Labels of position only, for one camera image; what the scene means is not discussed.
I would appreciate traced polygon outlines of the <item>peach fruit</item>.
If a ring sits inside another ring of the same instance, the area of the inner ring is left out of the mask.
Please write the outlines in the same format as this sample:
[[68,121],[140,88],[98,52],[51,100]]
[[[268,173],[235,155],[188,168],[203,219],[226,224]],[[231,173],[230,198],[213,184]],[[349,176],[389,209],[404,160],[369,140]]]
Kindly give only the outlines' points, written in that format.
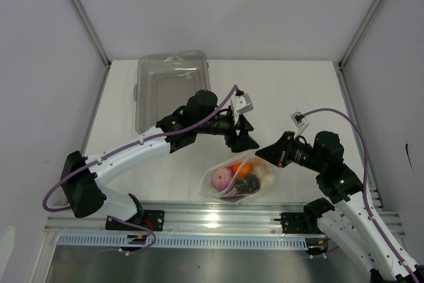
[[253,160],[253,166],[255,168],[259,167],[259,166],[262,167],[262,168],[265,168],[265,169],[268,168],[267,162],[265,160],[261,159],[261,158],[255,158]]

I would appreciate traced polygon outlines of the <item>garlic bulb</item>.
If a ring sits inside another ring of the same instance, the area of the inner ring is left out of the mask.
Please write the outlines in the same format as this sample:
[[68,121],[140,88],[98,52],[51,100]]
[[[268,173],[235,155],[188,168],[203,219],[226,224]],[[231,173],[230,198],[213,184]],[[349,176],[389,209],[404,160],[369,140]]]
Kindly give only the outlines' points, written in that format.
[[269,171],[266,166],[258,164],[252,169],[252,173],[260,180],[263,180],[268,175]]

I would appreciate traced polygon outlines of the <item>white radish with leaves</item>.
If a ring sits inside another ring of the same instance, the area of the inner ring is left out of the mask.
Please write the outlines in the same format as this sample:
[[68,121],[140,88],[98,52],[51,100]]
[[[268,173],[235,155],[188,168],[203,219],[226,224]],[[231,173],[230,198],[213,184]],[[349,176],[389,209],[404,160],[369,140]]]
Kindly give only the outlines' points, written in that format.
[[275,175],[271,173],[266,173],[261,177],[261,187],[262,188],[269,188],[271,187],[275,182]]

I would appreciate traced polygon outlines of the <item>orange fruit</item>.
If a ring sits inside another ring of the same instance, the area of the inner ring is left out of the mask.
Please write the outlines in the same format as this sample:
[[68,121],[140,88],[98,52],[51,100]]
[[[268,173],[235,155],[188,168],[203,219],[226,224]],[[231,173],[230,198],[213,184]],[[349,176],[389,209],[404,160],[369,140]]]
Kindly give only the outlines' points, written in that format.
[[236,179],[245,178],[252,171],[253,165],[251,162],[238,162],[236,164],[230,165],[229,168],[234,173]]

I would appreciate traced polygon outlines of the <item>dark mangosteen fruit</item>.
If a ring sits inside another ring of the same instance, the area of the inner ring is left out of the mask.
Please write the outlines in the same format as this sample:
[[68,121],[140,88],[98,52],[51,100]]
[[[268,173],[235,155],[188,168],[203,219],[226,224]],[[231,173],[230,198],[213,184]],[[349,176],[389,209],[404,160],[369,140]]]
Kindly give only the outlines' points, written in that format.
[[236,195],[255,194],[261,189],[260,179],[252,174],[236,181],[233,190]]

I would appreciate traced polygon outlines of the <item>clear zip top bag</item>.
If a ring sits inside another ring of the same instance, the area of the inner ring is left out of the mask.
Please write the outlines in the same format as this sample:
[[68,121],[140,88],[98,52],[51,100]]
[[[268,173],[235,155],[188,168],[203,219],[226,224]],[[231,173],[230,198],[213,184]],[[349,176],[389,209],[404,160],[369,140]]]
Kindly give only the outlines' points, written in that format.
[[261,196],[275,181],[272,165],[249,151],[208,169],[201,179],[199,195],[216,201],[241,203]]

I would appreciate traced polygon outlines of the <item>pink onion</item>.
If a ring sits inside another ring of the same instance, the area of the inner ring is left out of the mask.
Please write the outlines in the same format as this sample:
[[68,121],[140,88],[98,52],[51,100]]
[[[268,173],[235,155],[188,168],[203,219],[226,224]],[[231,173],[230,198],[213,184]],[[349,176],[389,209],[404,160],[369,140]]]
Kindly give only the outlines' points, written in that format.
[[216,169],[212,173],[211,184],[218,192],[222,192],[231,184],[233,176],[234,173],[230,168]]

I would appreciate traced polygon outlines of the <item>dark red apple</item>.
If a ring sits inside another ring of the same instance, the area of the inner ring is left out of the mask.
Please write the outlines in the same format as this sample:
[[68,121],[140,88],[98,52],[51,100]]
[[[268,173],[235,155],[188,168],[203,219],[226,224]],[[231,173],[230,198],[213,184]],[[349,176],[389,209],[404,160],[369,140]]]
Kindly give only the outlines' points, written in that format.
[[227,193],[219,196],[219,199],[228,202],[237,202],[245,197],[245,193],[238,187],[231,188]]

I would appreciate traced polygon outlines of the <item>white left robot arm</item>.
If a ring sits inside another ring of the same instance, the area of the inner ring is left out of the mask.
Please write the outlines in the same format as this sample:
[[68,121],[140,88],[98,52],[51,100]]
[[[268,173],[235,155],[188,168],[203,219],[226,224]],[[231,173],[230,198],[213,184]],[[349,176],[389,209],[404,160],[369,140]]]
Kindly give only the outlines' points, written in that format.
[[200,90],[127,144],[90,156],[69,154],[60,177],[68,208],[76,218],[101,211],[120,219],[127,229],[138,229],[144,221],[140,202],[132,194],[110,190],[108,184],[144,161],[193,144],[198,135],[222,136],[233,153],[257,149],[250,136],[254,128],[244,116],[252,109],[249,95],[237,87],[222,102],[212,91]]

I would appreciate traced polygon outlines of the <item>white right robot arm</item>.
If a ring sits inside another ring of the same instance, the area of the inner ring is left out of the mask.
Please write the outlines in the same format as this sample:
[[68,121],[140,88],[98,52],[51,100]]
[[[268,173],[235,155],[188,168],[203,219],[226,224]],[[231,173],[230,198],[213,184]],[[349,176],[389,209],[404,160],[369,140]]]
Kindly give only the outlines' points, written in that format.
[[303,226],[326,234],[370,273],[371,282],[423,281],[423,266],[399,244],[370,203],[365,181],[344,163],[337,134],[321,131],[313,144],[306,144],[286,131],[256,155],[278,168],[297,164],[317,173],[324,197],[305,205]]

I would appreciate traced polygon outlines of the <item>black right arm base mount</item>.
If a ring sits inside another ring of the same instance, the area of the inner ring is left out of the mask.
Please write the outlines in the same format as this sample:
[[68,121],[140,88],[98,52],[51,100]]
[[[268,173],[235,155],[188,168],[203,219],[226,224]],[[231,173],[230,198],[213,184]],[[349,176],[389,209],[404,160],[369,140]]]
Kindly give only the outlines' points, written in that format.
[[301,213],[285,212],[275,218],[282,226],[284,234],[323,234],[318,228],[317,221],[324,213],[334,211],[334,205],[325,198],[316,199],[305,206]]

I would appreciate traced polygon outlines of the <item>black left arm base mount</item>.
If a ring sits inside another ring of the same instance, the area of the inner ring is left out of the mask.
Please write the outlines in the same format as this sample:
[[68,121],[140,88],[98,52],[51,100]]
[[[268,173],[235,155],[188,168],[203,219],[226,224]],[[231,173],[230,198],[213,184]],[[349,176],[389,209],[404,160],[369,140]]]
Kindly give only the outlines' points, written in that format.
[[105,229],[109,231],[136,231],[140,227],[150,229],[151,231],[162,231],[164,226],[165,212],[163,210],[145,210],[138,199],[129,194],[136,207],[136,213],[129,220],[121,223],[111,216],[108,216]]

